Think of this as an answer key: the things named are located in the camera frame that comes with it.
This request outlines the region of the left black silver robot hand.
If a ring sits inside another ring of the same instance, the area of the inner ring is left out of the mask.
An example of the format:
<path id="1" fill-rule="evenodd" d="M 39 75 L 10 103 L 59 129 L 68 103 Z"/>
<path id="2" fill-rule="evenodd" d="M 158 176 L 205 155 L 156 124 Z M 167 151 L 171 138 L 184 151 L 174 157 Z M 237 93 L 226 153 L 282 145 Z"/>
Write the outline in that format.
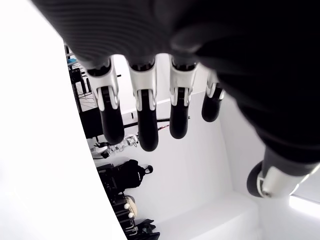
<path id="1" fill-rule="evenodd" d="M 290 196 L 320 167 L 320 4 L 316 0 L 36 0 L 84 67 L 112 144 L 124 139 L 114 55 L 125 57 L 142 148 L 158 145 L 156 58 L 168 54 L 170 133 L 183 138 L 197 67 L 202 117 L 224 94 L 265 144 L 247 178 L 258 198 Z"/>

